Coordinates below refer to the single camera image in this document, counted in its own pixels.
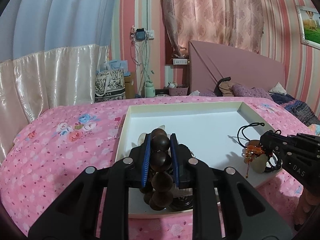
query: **curtain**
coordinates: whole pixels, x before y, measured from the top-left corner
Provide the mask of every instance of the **curtain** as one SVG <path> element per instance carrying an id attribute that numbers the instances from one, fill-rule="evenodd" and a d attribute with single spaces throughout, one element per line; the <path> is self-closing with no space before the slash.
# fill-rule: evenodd
<path id="1" fill-rule="evenodd" d="M 115 0 L 10 0 L 0 16 L 0 162 L 45 110 L 93 103 Z"/>
<path id="2" fill-rule="evenodd" d="M 174 53 L 188 55 L 190 40 L 259 52 L 261 0 L 163 0 L 165 25 Z"/>

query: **power adapter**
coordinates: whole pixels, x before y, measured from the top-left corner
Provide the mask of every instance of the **power adapter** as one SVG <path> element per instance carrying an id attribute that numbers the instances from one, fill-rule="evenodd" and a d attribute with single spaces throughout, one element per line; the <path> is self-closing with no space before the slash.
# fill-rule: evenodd
<path id="1" fill-rule="evenodd" d="M 144 31 L 144 28 L 137 29 L 136 31 L 136 40 L 137 41 L 144 41 L 146 39 L 146 32 Z"/>

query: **plastic basket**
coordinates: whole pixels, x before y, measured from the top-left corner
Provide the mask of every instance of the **plastic basket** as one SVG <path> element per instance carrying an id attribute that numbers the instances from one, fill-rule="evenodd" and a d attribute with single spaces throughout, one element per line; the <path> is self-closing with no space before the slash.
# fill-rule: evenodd
<path id="1" fill-rule="evenodd" d="M 169 95 L 171 97 L 186 96 L 188 94 L 188 89 L 189 89 L 189 87 L 169 88 Z"/>

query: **pink headboard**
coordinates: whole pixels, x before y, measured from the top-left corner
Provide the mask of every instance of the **pink headboard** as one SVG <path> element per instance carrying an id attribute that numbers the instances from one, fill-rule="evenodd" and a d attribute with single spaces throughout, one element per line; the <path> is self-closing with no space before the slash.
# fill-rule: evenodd
<path id="1" fill-rule="evenodd" d="M 190 91 L 214 91 L 218 81 L 231 77 L 233 83 L 269 91 L 278 82 L 285 86 L 284 65 L 268 57 L 234 47 L 189 42 Z"/>

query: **pink bedsheet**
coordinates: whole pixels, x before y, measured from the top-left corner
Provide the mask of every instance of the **pink bedsheet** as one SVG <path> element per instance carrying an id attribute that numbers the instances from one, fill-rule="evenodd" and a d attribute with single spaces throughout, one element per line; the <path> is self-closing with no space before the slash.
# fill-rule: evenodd
<path id="1" fill-rule="evenodd" d="M 244 101 L 284 135 L 311 131 L 289 112 L 264 98 L 167 97 L 60 106 L 42 114 L 16 137 L 0 168 L 1 201 L 18 227 L 31 225 L 87 166 L 98 169 L 115 160 L 122 123 L 130 105 Z M 302 186 L 285 171 L 259 192 L 292 224 Z M 191 239 L 192 214 L 129 221 L 130 239 Z"/>

